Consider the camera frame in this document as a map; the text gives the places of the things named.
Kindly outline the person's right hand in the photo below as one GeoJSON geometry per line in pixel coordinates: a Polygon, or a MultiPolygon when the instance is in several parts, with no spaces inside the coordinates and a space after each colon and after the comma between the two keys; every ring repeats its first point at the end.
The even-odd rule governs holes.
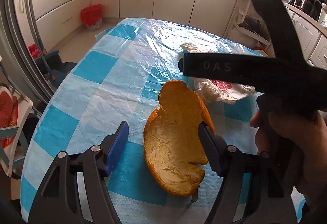
{"type": "Polygon", "coordinates": [[[260,152],[272,153],[273,140],[264,131],[264,121],[287,143],[295,155],[296,189],[304,195],[310,210],[326,210],[326,122],[317,111],[312,119],[303,116],[261,110],[251,118],[250,126],[257,128],[255,144],[260,152]]]}

